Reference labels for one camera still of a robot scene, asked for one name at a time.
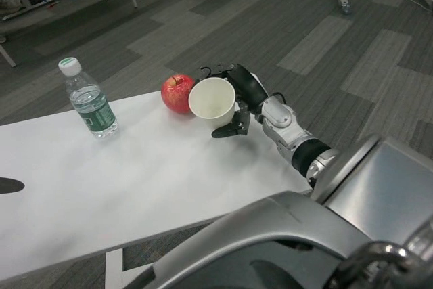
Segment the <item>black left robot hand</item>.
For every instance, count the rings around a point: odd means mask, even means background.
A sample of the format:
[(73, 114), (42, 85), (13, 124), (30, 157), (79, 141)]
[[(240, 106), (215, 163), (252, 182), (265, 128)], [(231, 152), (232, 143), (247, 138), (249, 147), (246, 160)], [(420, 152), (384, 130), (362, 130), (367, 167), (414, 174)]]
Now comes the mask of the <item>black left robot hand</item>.
[(25, 185), (16, 179), (7, 177), (0, 178), (0, 194), (10, 194), (23, 190)]

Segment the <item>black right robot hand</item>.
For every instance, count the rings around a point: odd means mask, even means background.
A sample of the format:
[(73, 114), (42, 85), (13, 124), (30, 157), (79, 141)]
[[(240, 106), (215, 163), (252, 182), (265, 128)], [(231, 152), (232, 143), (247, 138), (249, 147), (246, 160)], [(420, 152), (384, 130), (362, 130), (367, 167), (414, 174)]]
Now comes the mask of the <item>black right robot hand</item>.
[(259, 114), (262, 103), (269, 97), (258, 78), (249, 72), (241, 64), (215, 66), (216, 73), (209, 66), (202, 66), (201, 76), (195, 85), (204, 79), (217, 77), (226, 79), (235, 89), (235, 102), (239, 110), (234, 112), (229, 123), (215, 128), (212, 132), (213, 138), (226, 138), (235, 135), (247, 135), (250, 126), (250, 115)]

